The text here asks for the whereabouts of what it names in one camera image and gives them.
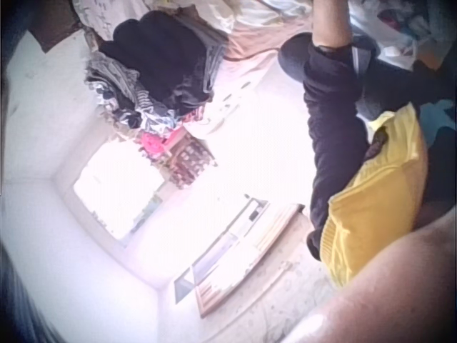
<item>person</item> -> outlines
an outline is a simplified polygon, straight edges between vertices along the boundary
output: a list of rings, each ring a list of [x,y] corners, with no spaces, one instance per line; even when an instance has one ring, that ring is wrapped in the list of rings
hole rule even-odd
[[[451,343],[456,208],[394,242],[281,343]]]
[[[370,59],[361,77],[353,50],[347,0],[315,0],[312,36],[292,38],[279,55],[303,82],[310,116],[316,178],[308,248],[341,286],[456,203],[454,90],[420,64],[410,72]],[[361,109],[375,123],[371,144]]]
[[[315,258],[324,257],[322,260],[332,277],[343,281],[344,287],[300,321],[281,343],[455,342],[455,102],[442,116],[439,109],[424,103],[425,97],[412,94],[415,98],[407,100],[412,105],[390,109],[396,112],[390,111],[387,116],[380,114],[382,124],[378,123],[376,133],[387,139],[376,141],[375,134],[374,144],[368,144],[364,124],[357,117],[356,103],[363,94],[364,84],[357,78],[351,60],[347,0],[314,0],[313,16],[312,41],[303,71],[293,67],[300,62],[297,58],[281,63],[291,63],[288,73],[302,72],[303,78],[297,79],[303,81],[309,131],[316,153],[317,172],[311,201],[315,231],[308,237],[308,247]],[[454,127],[422,119],[432,108],[433,118],[441,118],[441,124],[449,123],[449,119]],[[420,132],[412,134],[413,127],[420,127]],[[389,155],[405,146],[416,153],[414,159],[406,162],[409,166],[416,165],[410,179],[402,175],[405,164],[398,160],[392,164]],[[388,173],[384,169],[380,177],[379,169],[386,165],[391,168]],[[363,183],[367,175],[371,178]],[[440,177],[441,186],[436,181]],[[399,189],[391,187],[392,183]],[[389,206],[389,202],[399,208]],[[411,211],[408,205],[416,209]],[[371,221],[372,218],[377,218],[381,225]],[[402,221],[401,225],[396,224],[398,220]],[[394,229],[382,225],[386,222]],[[400,234],[392,234],[405,223],[409,227]],[[324,251],[328,247],[321,240],[328,229],[334,233],[333,245]],[[367,237],[388,239],[374,249],[375,242]],[[371,255],[364,255],[363,263],[353,272],[355,257],[363,256],[361,252],[367,249],[372,250]],[[353,272],[351,277],[339,279],[340,270],[335,265],[348,274]]]

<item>sleeve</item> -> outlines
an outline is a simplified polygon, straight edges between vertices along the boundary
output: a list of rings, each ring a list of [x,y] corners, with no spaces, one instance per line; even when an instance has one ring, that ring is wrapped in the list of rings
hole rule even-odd
[[[368,140],[356,116],[361,85],[352,64],[350,46],[324,52],[309,47],[305,64],[304,100],[310,115],[308,129],[315,154],[316,178],[311,196],[308,248],[320,260],[319,248],[328,217],[329,199],[342,191],[360,169]]]

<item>black clothing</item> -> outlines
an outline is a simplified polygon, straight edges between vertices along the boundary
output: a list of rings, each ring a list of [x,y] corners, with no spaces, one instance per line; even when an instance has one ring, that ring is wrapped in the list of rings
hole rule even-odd
[[[293,55],[291,50],[282,51],[282,66],[299,61],[296,56],[289,59],[290,55]],[[308,59],[303,65],[304,100],[310,115],[309,134],[316,163],[310,208],[315,231],[309,234],[307,242],[313,257],[320,260],[319,249],[328,218],[328,201],[346,188],[363,164],[368,150],[365,125],[356,116],[358,109],[366,107],[363,116],[373,120],[383,111],[396,111],[409,102],[413,102],[419,110],[425,103],[453,99],[453,96],[433,72],[420,63],[416,63],[414,72],[411,72],[374,59],[365,75],[358,78],[350,46],[323,51],[309,44],[306,55]],[[285,72],[294,69],[299,70],[295,66],[285,68]],[[448,115],[456,120],[455,107]],[[456,203],[455,142],[456,132],[442,128],[438,131],[435,144],[428,150],[424,202]]]
[[[206,47],[195,33],[160,11],[130,19],[99,51],[139,71],[149,95],[184,116],[209,100],[204,91]]]

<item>bright light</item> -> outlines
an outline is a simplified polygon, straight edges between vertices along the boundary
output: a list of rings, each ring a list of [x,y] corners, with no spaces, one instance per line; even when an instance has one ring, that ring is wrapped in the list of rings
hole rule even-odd
[[[163,184],[160,172],[129,141],[105,143],[84,168],[74,191],[106,229],[122,239]]]

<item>blue fabric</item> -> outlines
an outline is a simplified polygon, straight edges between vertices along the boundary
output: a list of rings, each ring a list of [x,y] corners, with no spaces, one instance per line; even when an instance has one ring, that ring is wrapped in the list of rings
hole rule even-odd
[[[446,110],[455,106],[451,100],[440,100],[436,104],[425,104],[421,106],[419,114],[419,124],[427,143],[430,148],[436,140],[438,131],[441,128],[448,127],[456,130],[456,123],[447,115]]]

